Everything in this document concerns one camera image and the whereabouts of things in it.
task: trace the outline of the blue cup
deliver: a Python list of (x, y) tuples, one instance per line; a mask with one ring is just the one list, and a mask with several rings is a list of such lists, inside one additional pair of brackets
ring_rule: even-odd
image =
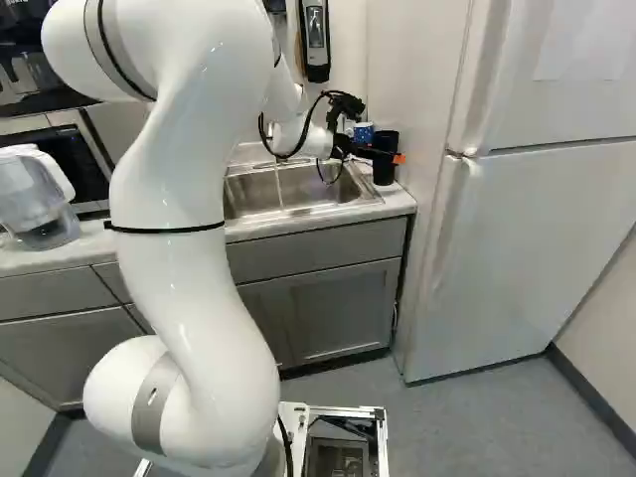
[(374, 141), (376, 127), (373, 122), (359, 122), (354, 126), (354, 142), (356, 144), (371, 145)]

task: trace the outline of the stainless steel sink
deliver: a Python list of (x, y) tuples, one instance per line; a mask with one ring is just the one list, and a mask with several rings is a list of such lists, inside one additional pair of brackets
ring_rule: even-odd
[[(333, 181), (339, 161), (322, 163), (325, 181)], [(225, 182), (226, 220), (253, 222), (329, 213), (376, 204), (382, 199), (358, 168), (347, 163), (340, 179), (325, 185), (309, 159), (290, 164), (234, 167)]]

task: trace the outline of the black cup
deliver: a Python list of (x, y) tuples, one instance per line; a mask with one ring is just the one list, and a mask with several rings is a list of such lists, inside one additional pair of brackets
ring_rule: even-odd
[(374, 184), (390, 186), (396, 181), (394, 158), (399, 150), (399, 132), (377, 131), (372, 147), (388, 154), (379, 154), (374, 158)]

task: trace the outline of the refrigerator handle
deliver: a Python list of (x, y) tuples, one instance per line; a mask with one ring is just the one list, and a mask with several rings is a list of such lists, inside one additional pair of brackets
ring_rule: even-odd
[(459, 244), (463, 243), (466, 227), (472, 223), (475, 211), (479, 205), (479, 191), (482, 168), (473, 160), (462, 157), (460, 171), (462, 175), (457, 178), (459, 183), (454, 188), (457, 196), (451, 198), (453, 204), (446, 211), (446, 217), (439, 235), (437, 247), (438, 256), (433, 271), (431, 296), (434, 296), (442, 287), (459, 255)]
[(492, 150), (493, 136), (499, 128), (525, 46), (526, 22), (531, 0), (506, 0), (508, 15), (502, 32), (501, 51), (495, 62), (490, 84), (482, 103), (480, 120), (468, 138), (464, 154), (482, 156)]

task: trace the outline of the freezer door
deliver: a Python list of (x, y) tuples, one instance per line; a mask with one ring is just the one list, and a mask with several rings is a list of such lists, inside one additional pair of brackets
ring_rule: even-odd
[(543, 351), (636, 222), (635, 157), (615, 142), (465, 161), (405, 379)]
[(449, 147), (636, 135), (636, 2), (478, 0)]

